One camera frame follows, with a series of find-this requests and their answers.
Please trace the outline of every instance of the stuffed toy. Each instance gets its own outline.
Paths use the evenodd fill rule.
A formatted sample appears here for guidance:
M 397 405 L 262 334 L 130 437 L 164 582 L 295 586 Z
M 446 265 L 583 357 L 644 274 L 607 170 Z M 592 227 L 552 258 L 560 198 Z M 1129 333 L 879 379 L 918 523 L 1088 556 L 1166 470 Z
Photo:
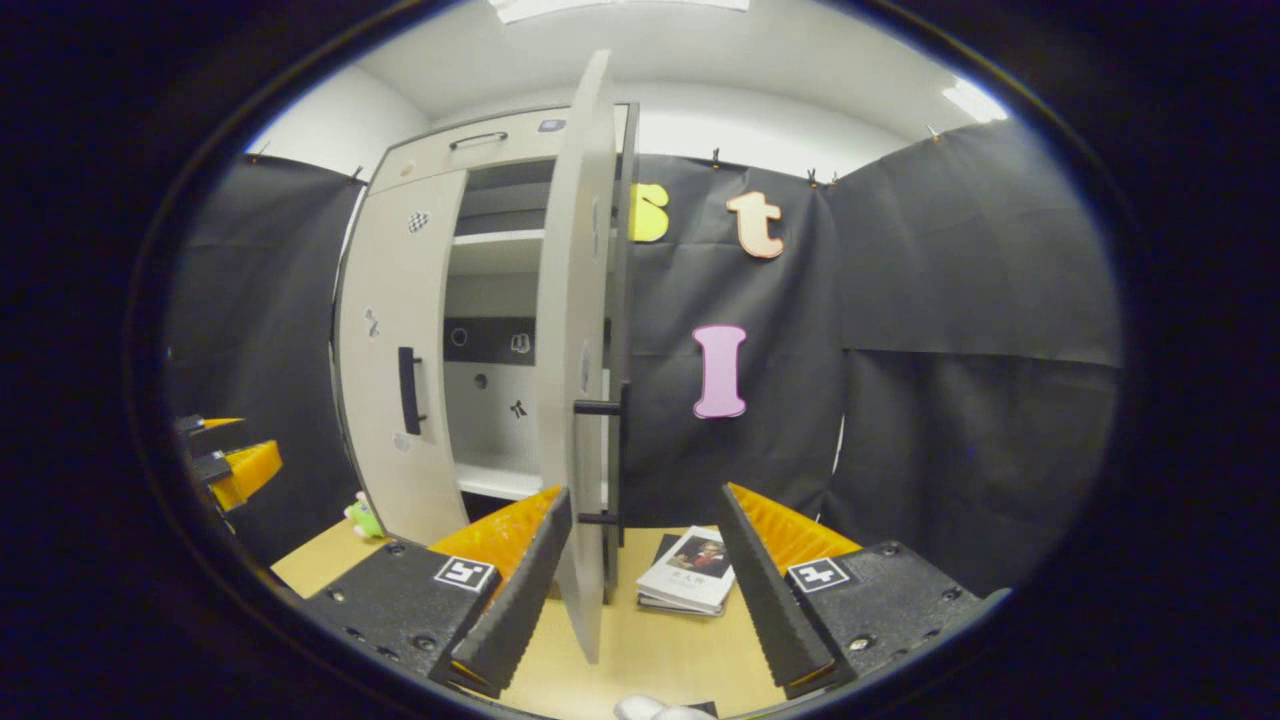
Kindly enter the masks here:
M 369 507 L 369 497 L 365 496 L 365 491 L 356 493 L 356 502 L 348 505 L 342 511 L 343 518 L 348 520 L 355 520 L 356 534 L 362 538 L 384 538 L 383 525 L 378 521 L 378 516 Z

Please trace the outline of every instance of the table surface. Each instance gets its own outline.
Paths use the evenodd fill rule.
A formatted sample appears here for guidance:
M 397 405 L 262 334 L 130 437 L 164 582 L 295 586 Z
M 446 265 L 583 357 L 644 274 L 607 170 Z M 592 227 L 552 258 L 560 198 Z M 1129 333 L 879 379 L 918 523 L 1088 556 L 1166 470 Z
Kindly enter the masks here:
M 302 597 L 310 597 L 385 539 L 364 539 L 343 519 L 271 570 Z M 600 660 L 582 656 L 568 612 L 548 598 L 529 648 L 516 669 L 503 705 L 566 720 L 613 717 L 623 697 L 644 693 L 668 705 L 716 702 L 721 717 L 751 712 L 786 700 L 773 685 L 737 583 L 721 618 L 677 615 L 641 609 L 636 578 L 658 551 L 663 533 L 687 528 L 628 528 L 618 552 L 618 589 L 600 619 Z

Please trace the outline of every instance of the drawer handle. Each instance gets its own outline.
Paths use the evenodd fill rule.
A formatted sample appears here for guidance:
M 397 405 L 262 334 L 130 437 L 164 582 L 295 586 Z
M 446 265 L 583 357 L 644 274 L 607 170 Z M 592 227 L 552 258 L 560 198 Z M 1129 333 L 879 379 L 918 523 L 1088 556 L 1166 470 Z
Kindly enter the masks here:
M 499 141 L 502 141 L 502 140 L 507 140 L 507 133 L 504 133 L 502 131 L 498 131 L 498 132 L 486 132 L 484 135 L 472 135 L 471 137 L 463 137 L 462 140 L 454 140 L 453 142 L 449 143 L 449 150 L 457 150 L 458 146 L 462 145 L 463 142 L 471 142 L 472 140 L 480 140 L 481 137 L 497 137 Z

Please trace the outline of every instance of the cabinet door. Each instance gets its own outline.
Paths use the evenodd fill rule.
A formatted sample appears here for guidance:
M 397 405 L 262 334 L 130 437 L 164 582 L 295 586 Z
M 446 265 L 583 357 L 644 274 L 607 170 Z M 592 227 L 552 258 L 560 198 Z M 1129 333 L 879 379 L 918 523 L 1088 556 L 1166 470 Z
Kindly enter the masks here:
M 600 423 L 573 415 L 576 400 L 602 400 L 604 282 L 613 204 L 614 118 L 608 51 L 586 67 L 570 108 L 564 142 L 552 174 L 538 279 L 538 427 L 543 486 L 570 489 L 573 529 L 556 579 L 573 632 L 596 661 L 604 593 L 599 525 L 576 521 L 600 512 Z
M 467 524 L 444 409 L 444 286 L 465 170 L 365 199 L 343 259 L 335 356 L 348 446 L 383 528 Z

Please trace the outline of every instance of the black curtain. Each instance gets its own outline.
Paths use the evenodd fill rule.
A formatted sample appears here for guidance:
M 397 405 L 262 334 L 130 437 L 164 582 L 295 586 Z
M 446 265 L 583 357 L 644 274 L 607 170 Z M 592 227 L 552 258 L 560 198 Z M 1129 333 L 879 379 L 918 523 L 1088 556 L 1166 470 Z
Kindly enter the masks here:
M 338 521 L 360 489 L 338 427 L 329 331 L 362 184 L 292 160 L 241 158 L 195 219 L 174 278 L 174 414 L 244 418 L 279 443 L 279 474 L 229 514 L 265 564 Z
M 676 527 L 713 521 L 724 482 L 813 516 L 831 474 L 844 368 L 833 269 L 836 227 L 823 191 L 767 170 L 643 155 L 639 181 L 667 190 L 667 234 L 634 243 L 630 443 L 626 521 Z M 726 202 L 763 192 L 782 208 L 771 234 L 782 255 L 760 260 L 739 245 Z M 703 354 L 692 332 L 731 324 L 739 347 L 737 418 L 700 419 Z
M 829 208 L 847 373 L 822 521 L 969 589 L 1020 580 L 1102 459 L 1121 366 L 1106 238 L 1014 122 L 842 178 Z

